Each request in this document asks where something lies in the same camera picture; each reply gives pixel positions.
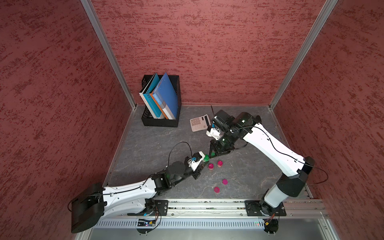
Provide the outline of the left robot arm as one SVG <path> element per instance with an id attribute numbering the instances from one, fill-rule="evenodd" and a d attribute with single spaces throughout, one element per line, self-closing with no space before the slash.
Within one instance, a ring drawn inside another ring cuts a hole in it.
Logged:
<path id="1" fill-rule="evenodd" d="M 159 210 L 155 197 L 163 195 L 184 180 L 198 179 L 201 171 L 215 153 L 194 153 L 183 162 L 176 161 L 165 170 L 149 175 L 144 181 L 104 187 L 101 183 L 89 186 L 68 207 L 72 213 L 71 232 L 83 232 L 95 226 L 99 220 L 117 215 L 145 215 Z"/>

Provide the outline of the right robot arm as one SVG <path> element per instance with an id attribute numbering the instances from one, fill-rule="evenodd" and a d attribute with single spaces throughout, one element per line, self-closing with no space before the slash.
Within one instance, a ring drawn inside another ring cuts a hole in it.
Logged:
<path id="1" fill-rule="evenodd" d="M 284 200 L 297 197 L 315 167 L 313 158 L 304 158 L 290 150 L 266 130 L 260 116 L 252 116 L 247 112 L 233 117 L 223 110 L 218 111 L 212 118 L 207 135 L 212 138 L 208 159 L 229 154 L 235 150 L 236 141 L 243 140 L 280 168 L 281 177 L 259 201 L 263 216 L 273 218 Z"/>

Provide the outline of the pink calculator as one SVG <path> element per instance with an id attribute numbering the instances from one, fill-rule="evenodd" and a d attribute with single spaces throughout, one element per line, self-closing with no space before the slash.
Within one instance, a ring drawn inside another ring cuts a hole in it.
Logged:
<path id="1" fill-rule="evenodd" d="M 190 119 L 190 125 L 192 132 L 206 131 L 207 128 L 211 126 L 211 122 L 209 116 L 206 114 Z"/>

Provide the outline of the black stapler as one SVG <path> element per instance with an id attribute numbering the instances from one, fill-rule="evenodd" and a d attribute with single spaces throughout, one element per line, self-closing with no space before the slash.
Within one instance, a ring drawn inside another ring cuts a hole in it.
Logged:
<path id="1" fill-rule="evenodd" d="M 256 123 L 257 124 L 261 124 L 262 123 L 262 119 L 260 116 L 256 116 Z"/>

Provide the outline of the black mesh file holder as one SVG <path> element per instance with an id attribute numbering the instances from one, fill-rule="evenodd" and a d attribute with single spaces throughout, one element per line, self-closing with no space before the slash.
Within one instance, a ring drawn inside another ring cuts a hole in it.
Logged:
<path id="1" fill-rule="evenodd" d="M 170 128 L 176 128 L 179 124 L 180 119 L 180 113 L 181 113 L 181 90 L 180 90 L 180 77 L 177 75 L 170 75 L 169 76 L 171 83 L 177 93 L 178 96 L 178 114 L 176 120 L 166 120 L 166 119 L 154 119 L 149 112 L 148 108 L 145 105 L 145 110 L 142 115 L 142 122 L 144 126 L 147 127 L 170 127 Z"/>

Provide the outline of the blue book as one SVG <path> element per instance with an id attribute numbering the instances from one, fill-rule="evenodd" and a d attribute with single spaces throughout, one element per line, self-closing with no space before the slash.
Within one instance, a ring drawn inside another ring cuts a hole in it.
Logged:
<path id="1" fill-rule="evenodd" d="M 167 120 L 177 119 L 178 96 L 167 73 L 161 77 L 150 96 Z"/>

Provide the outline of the orange spine book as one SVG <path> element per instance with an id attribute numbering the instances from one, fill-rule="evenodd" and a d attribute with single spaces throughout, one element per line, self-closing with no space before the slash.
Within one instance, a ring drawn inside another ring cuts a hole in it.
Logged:
<path id="1" fill-rule="evenodd" d="M 161 113 L 161 116 L 158 117 L 158 119 L 166 119 L 168 120 L 168 116 L 165 114 L 164 110 L 162 109 L 161 105 L 158 103 L 157 99 L 155 98 L 154 94 L 150 93 L 150 97 L 152 98 L 153 102 L 155 103 L 157 109 Z"/>

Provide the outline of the teal book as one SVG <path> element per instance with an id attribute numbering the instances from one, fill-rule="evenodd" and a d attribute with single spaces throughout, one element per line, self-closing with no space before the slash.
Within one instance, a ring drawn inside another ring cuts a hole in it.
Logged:
<path id="1" fill-rule="evenodd" d="M 165 116 L 156 104 L 156 101 L 151 96 L 151 93 L 156 88 L 160 81 L 160 78 L 157 73 L 151 75 L 145 75 L 142 79 L 142 89 L 139 92 L 140 97 L 148 108 L 154 119 L 164 119 Z"/>

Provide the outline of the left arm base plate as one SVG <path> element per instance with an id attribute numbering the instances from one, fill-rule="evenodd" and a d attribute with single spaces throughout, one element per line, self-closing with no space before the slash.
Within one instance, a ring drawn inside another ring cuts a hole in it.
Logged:
<path id="1" fill-rule="evenodd" d="M 145 208 L 140 212 L 143 216 L 156 216 L 160 213 L 162 216 L 166 216 L 168 212 L 168 200 L 154 200 L 145 199 Z"/>

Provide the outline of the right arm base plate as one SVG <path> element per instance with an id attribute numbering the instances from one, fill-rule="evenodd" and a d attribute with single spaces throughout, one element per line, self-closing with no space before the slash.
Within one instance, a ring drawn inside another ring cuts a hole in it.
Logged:
<path id="1" fill-rule="evenodd" d="M 269 206 L 268 204 L 256 200 L 244 201 L 245 210 L 248 217 L 286 217 L 287 213 L 283 202 L 281 202 L 276 208 Z"/>

